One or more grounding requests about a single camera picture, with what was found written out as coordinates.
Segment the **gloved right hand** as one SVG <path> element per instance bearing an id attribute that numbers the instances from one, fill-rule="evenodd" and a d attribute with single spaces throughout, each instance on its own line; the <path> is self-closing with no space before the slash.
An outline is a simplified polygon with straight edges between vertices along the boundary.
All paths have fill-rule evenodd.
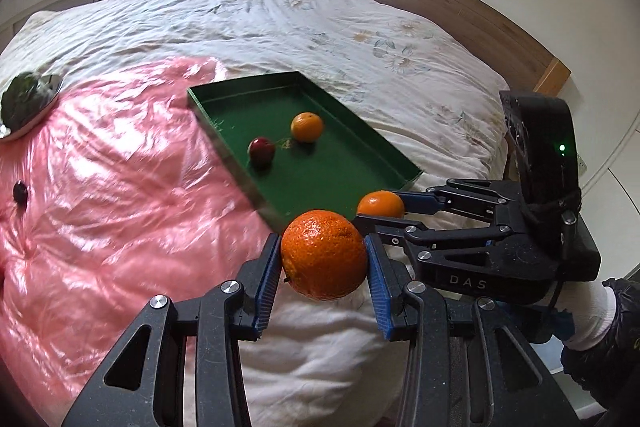
<path id="1" fill-rule="evenodd" d="M 610 325 L 589 349 L 565 347 L 561 360 L 565 373 L 608 410 L 611 426 L 629 426 L 639 419 L 639 283 L 609 279 L 603 286 L 614 297 Z"/>

